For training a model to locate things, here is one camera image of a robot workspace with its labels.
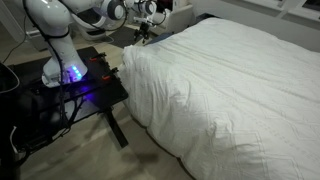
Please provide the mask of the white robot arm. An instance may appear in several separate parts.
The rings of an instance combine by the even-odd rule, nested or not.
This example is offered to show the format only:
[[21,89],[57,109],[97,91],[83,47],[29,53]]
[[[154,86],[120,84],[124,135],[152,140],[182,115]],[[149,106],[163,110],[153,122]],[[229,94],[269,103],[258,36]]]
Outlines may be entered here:
[[88,68],[70,36],[70,24],[85,29],[106,30],[106,25],[123,19],[129,9],[146,15],[136,20],[152,24],[153,0],[16,0],[45,40],[51,58],[43,66],[42,82],[49,88],[79,82]]

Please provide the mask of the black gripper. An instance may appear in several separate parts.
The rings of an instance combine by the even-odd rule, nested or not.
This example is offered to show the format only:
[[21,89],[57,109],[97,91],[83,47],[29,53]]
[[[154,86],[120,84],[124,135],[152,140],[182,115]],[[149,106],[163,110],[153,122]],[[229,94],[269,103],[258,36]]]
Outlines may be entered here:
[[148,40],[148,37],[149,37],[149,28],[150,26],[147,23],[142,23],[140,25],[140,28],[135,31],[134,41],[137,41],[138,36],[142,36],[143,37],[142,43],[145,44],[145,42]]

